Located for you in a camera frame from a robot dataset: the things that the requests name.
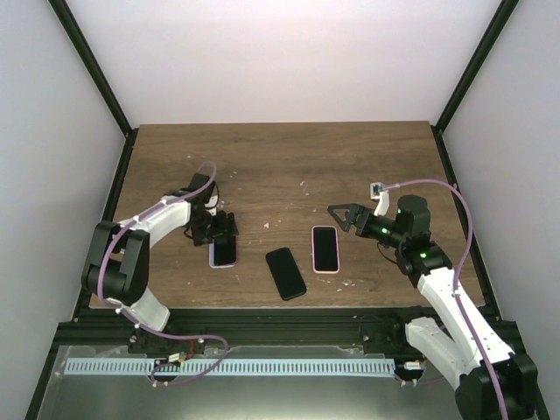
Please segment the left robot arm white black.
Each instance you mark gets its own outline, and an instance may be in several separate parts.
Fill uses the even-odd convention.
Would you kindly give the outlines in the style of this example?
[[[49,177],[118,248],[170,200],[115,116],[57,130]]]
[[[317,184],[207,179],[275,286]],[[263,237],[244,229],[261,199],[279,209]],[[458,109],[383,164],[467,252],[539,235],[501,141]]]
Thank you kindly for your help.
[[[146,326],[149,344],[161,354],[179,343],[168,325],[167,306],[148,287],[151,249],[182,228],[195,247],[208,246],[209,266],[230,268],[238,260],[235,215],[220,210],[211,176],[195,173],[186,188],[171,190],[157,204],[127,220],[102,221],[94,229],[82,272],[82,286],[117,311]]]

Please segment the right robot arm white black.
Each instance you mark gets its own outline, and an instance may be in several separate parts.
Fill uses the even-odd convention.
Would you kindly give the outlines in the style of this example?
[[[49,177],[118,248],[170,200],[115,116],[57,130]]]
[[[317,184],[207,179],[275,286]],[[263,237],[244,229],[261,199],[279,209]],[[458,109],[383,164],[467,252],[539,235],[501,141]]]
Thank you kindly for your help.
[[[389,344],[426,356],[452,387],[464,419],[530,419],[536,413],[536,364],[516,353],[466,295],[451,260],[431,239],[426,199],[402,196],[394,219],[385,215],[388,195],[378,200],[375,209],[352,203],[327,211],[343,231],[355,227],[359,237],[394,249],[399,270],[439,316],[392,326]]]

